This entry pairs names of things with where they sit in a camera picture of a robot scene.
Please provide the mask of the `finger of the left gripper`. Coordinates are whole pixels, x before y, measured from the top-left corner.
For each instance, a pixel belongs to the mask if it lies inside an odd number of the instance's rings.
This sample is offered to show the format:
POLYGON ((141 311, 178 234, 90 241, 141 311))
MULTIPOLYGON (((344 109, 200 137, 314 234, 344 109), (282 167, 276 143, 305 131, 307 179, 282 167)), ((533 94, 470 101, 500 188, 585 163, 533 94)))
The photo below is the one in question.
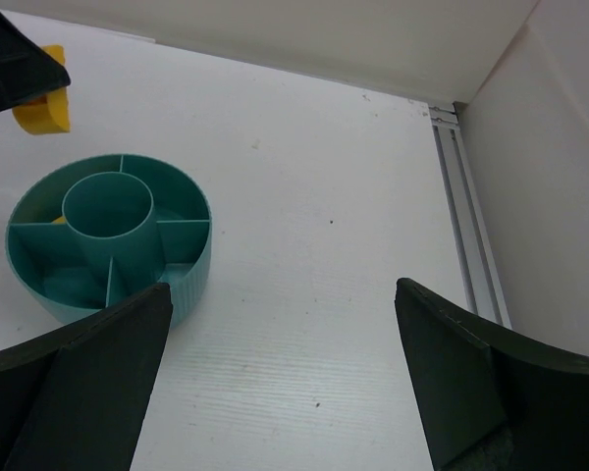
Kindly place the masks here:
POLYGON ((0 12, 0 113, 70 84, 65 67, 0 12))

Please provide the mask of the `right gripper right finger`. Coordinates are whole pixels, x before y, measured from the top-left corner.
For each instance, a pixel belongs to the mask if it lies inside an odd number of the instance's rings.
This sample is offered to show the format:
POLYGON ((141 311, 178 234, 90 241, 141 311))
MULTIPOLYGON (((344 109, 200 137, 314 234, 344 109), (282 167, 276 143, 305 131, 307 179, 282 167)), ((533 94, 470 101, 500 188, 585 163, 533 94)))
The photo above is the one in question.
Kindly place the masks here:
POLYGON ((437 470, 589 470, 589 357, 397 282, 402 348, 437 470))

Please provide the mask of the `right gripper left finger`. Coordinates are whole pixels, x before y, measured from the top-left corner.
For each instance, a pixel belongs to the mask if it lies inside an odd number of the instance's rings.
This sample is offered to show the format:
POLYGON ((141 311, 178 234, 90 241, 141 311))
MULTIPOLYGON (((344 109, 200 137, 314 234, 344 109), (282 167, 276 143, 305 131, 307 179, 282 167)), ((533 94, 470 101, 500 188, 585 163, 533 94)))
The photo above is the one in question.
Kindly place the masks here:
POLYGON ((0 470, 128 470, 169 335, 157 283, 0 350, 0 470))

